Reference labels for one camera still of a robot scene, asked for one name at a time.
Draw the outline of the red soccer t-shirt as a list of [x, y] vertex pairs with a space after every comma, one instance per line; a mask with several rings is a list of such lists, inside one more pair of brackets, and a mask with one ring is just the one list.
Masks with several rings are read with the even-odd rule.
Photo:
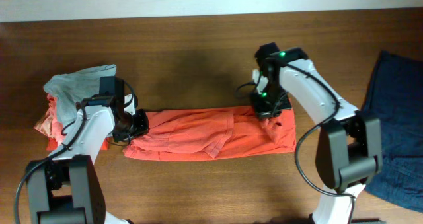
[[259, 120], [252, 107], [147, 112], [149, 131], [123, 150], [144, 161], [213, 161], [291, 153], [296, 147], [292, 109]]

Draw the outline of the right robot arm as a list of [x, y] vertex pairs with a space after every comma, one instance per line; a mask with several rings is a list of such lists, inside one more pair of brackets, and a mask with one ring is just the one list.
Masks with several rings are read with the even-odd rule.
[[[280, 50], [272, 42], [261, 45], [254, 58], [258, 69], [252, 74], [250, 101], [258, 119], [281, 116], [291, 108], [292, 95], [314, 122], [294, 151], [299, 174], [321, 195], [310, 223], [352, 223], [358, 195], [383, 168], [379, 118], [344, 100], [301, 48]], [[315, 166], [322, 188], [307, 178], [299, 161], [302, 143], [315, 131]]]

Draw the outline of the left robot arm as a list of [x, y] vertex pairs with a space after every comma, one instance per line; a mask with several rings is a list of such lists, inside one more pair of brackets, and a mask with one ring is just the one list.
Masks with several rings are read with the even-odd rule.
[[149, 131], [137, 96], [124, 95], [129, 87], [116, 76], [101, 77], [99, 92], [75, 105], [77, 117], [64, 127], [63, 143], [46, 158], [28, 163], [15, 194], [15, 223], [22, 188], [28, 192], [32, 223], [126, 222], [107, 212], [94, 163], [107, 138], [130, 143]]

